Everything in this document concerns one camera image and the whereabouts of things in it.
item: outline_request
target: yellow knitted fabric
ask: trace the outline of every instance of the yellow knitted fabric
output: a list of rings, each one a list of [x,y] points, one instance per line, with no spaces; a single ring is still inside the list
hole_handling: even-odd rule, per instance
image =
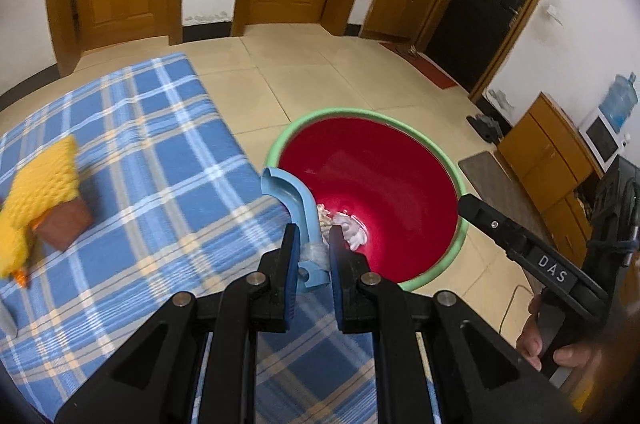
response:
[[[0,278],[6,278],[27,261],[31,248],[30,232],[14,229],[4,211],[0,212]]]
[[[47,210],[79,195],[77,152],[73,136],[65,137],[16,173],[3,210],[14,229],[27,227]]]

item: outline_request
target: black cord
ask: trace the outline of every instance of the black cord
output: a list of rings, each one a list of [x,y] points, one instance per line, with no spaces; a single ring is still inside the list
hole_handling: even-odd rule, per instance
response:
[[[531,294],[533,296],[533,292],[531,292],[531,290],[529,290],[528,288],[526,288],[524,285],[518,283],[516,285],[516,288],[513,289],[513,294],[511,294],[511,299],[509,300],[509,304],[507,305],[507,310],[504,313],[504,316],[502,317],[502,321],[500,322],[500,329],[498,330],[498,333],[500,335],[502,335],[502,326],[504,325],[505,320],[507,319],[507,314],[509,313],[509,310],[511,309],[511,305],[513,304],[513,300],[516,297],[516,292],[518,291],[518,287],[522,287],[524,290],[526,290],[529,294]]]

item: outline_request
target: cabinet door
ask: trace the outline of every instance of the cabinet door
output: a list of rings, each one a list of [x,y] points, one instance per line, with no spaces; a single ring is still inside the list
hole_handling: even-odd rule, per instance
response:
[[[526,114],[498,145],[498,151],[520,180],[551,149],[549,137],[530,114]]]
[[[557,204],[578,185],[555,149],[545,155],[521,182],[540,213]]]
[[[587,253],[587,241],[566,200],[560,200],[542,217],[560,254],[578,267],[582,266]]]

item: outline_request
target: screw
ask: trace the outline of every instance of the screw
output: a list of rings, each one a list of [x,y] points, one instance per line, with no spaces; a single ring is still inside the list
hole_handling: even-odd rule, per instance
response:
[[[456,295],[453,292],[450,292],[448,290],[443,290],[442,292],[438,292],[436,299],[438,300],[438,303],[446,307],[451,307],[456,304],[456,301],[458,301],[458,298],[456,298]]]
[[[369,287],[375,287],[378,283],[382,281],[380,274],[375,272],[366,272],[362,276],[360,276],[360,281]]]
[[[191,303],[191,294],[188,292],[178,292],[177,294],[174,294],[171,301],[173,301],[174,305],[177,307],[185,307]]]
[[[267,281],[267,276],[263,272],[252,272],[246,277],[246,282],[254,287],[259,287],[265,281]]]

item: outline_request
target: wooden cabinet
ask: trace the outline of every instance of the wooden cabinet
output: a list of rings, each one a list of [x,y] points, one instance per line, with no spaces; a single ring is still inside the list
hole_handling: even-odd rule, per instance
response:
[[[581,265],[591,227],[574,191],[591,174],[603,173],[575,126],[540,94],[498,152],[542,215],[558,251]]]

